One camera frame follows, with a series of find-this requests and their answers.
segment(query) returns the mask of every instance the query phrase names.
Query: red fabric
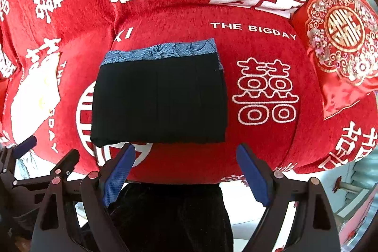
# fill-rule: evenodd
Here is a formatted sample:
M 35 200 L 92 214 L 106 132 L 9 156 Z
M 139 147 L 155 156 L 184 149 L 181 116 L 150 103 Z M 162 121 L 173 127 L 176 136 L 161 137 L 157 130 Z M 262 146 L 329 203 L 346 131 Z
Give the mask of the red fabric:
M 0 25 L 19 65 L 9 80 L 4 131 L 14 141 L 17 127 L 12 127 L 11 104 L 20 81 L 49 51 L 59 52 L 60 102 L 35 132 L 35 152 L 57 162 L 77 148 L 81 159 L 75 171 L 98 169 L 97 160 L 102 164 L 120 147 L 93 151 L 89 142 L 91 96 L 105 53 L 208 38 L 215 38 L 228 89 L 226 142 L 136 145 L 138 158 L 130 180 L 199 184 L 240 179 L 235 149 L 241 142 L 248 143 L 272 169 L 295 166 L 316 171 L 316 165 L 306 166 L 335 148 L 351 117 L 358 114 L 366 127 L 376 127 L 376 117 L 369 117 L 364 104 L 335 116 L 338 122 L 333 127 L 324 122 L 316 74 L 288 18 L 281 16 L 289 16 L 290 11 L 267 12 L 264 1 L 272 0 L 258 0 L 254 5 L 248 5 L 251 0 L 232 0 L 243 7 L 209 4 L 212 1 L 129 0 L 123 4 L 120 0 L 63 0 L 60 7 L 48 12 L 51 20 L 47 23 L 46 15 L 37 17 L 33 0 L 9 0 L 10 12 Z M 300 5 L 296 0 L 291 3 Z M 260 6 L 265 6 L 263 11 L 254 9 Z M 57 49 L 40 48 L 44 39 L 60 39 Z M 27 58 L 27 49 L 35 51 L 39 59 L 30 54 Z M 249 111 L 255 119 L 260 112 L 261 119 L 248 119 Z
M 365 0 L 309 0 L 292 18 L 322 90 L 324 118 L 378 90 L 378 17 Z

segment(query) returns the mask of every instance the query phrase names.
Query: bolt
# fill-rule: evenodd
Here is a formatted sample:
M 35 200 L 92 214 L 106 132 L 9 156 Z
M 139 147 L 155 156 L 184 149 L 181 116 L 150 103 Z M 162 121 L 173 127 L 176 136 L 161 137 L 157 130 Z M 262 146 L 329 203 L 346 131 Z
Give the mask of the bolt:
M 311 178 L 311 183 L 313 183 L 314 185 L 319 185 L 320 184 L 320 180 L 317 179 L 317 178 Z
M 59 184 L 60 183 L 60 177 L 56 177 L 56 178 L 53 178 L 52 179 L 52 183 L 54 184 L 54 185 L 56 185 L 56 184 Z
M 276 178 L 283 178 L 284 177 L 284 174 L 281 171 L 274 171 L 273 174 Z
M 90 179 L 95 179 L 98 177 L 98 172 L 97 171 L 92 171 L 91 173 L 88 174 L 88 177 Z

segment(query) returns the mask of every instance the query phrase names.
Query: blue textured pad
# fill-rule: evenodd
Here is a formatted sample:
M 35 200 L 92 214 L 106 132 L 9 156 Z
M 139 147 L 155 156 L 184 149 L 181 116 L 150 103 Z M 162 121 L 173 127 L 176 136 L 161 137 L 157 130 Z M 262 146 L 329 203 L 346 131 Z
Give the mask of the blue textured pad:
M 125 154 L 122 156 L 113 172 L 105 182 L 105 191 L 103 194 L 103 203 L 106 207 L 116 201 L 120 190 L 135 162 L 135 147 L 130 144 Z
M 238 146 L 236 149 L 236 160 L 256 201 L 262 203 L 264 207 L 268 207 L 270 205 L 270 200 L 266 181 L 248 155 L 247 150 L 242 145 Z
M 27 152 L 29 152 L 32 148 L 37 145 L 37 138 L 34 136 L 30 136 L 25 141 L 21 142 L 18 146 L 13 149 L 13 157 L 16 159 L 20 159 L 24 156 Z

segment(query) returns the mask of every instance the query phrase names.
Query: blue patterned fabric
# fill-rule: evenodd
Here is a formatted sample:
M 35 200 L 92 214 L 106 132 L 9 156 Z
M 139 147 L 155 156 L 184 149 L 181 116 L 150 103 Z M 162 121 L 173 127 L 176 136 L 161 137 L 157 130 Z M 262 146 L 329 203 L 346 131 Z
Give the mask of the blue patterned fabric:
M 217 53 L 219 69 L 223 70 L 213 38 L 192 43 L 163 43 L 134 51 L 109 51 L 101 65 L 137 60 L 158 60 Z

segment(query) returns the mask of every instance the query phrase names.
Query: floral embroidery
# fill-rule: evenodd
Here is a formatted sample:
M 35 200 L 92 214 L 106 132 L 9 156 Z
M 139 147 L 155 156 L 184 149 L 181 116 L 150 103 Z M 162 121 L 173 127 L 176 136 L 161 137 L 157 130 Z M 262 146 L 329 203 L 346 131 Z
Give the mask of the floral embroidery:
M 378 76 L 378 25 L 360 0 L 315 0 L 308 9 L 307 36 L 327 73 L 359 86 Z

